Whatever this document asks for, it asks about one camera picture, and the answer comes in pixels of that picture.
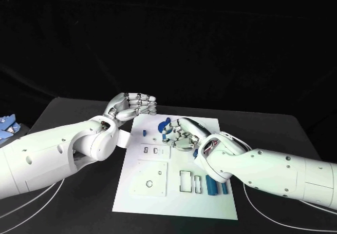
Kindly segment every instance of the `black curtain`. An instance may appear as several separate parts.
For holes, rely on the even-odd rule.
[[[0,1],[0,116],[61,96],[294,115],[323,158],[336,125],[329,12],[193,1]]]

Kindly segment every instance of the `white board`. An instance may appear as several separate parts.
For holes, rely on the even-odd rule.
[[[185,116],[140,115],[134,119],[131,134],[133,140],[127,149],[120,183],[114,199],[114,212],[175,215],[189,217],[221,218],[238,220],[234,192],[231,181],[228,181],[228,195],[224,195],[221,183],[218,183],[219,194],[208,195],[206,172],[193,163],[193,151],[182,152],[170,149],[170,158],[144,158],[142,144],[163,145],[163,135],[159,132],[159,124],[170,117],[172,121]],[[199,122],[211,131],[218,133],[219,122],[214,118],[189,117]],[[167,163],[167,189],[165,196],[136,195],[133,193],[134,181],[140,171],[139,160],[159,161]],[[192,172],[192,193],[180,192],[180,171]],[[195,176],[201,176],[201,190],[196,193]]]

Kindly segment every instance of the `black table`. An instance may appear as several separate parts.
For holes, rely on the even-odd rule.
[[[57,98],[31,133],[88,120],[103,114],[108,102]],[[160,114],[212,117],[221,129],[239,137],[254,148],[320,159],[296,117],[288,115],[205,110],[182,107],[157,108]],[[133,121],[123,129],[131,130]],[[313,233],[273,223],[252,208],[242,182],[232,178],[239,220],[113,212],[126,149],[117,147],[111,157],[88,165],[67,178],[59,193],[38,216],[10,234],[205,234],[205,233]],[[57,187],[22,210],[0,220],[0,232],[22,222],[44,206]],[[0,214],[28,202],[45,189],[0,200]],[[293,226],[337,230],[337,216],[300,201],[248,188],[258,209],[274,220]]]

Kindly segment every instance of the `robotic arm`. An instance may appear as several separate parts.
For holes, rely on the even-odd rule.
[[[130,134],[118,130],[142,113],[156,115],[156,98],[121,93],[103,116],[29,134],[0,148],[0,199],[38,190],[106,160],[118,145],[129,146]]]
[[[225,183],[235,175],[255,189],[337,209],[337,164],[264,149],[252,150],[228,133],[211,134],[189,118],[173,121],[163,134],[170,130],[176,140],[163,142],[182,151],[199,146],[195,163],[218,182]]]

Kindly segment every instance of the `blue object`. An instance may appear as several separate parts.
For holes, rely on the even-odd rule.
[[[166,126],[169,124],[170,124],[170,118],[167,118],[167,120],[159,124],[159,131],[160,131],[160,133],[163,132],[163,130],[165,130],[165,128],[166,128]]]
[[[18,133],[21,130],[21,125],[16,122],[16,115],[0,117],[0,145],[8,141],[8,139]]]
[[[218,195],[218,186],[216,181],[212,179],[212,177],[206,176],[206,184],[208,184],[208,193],[211,196]]]
[[[198,157],[198,149],[196,149],[195,152],[193,152],[193,157],[195,157],[195,158]]]
[[[226,183],[222,184],[224,194],[228,194]]]

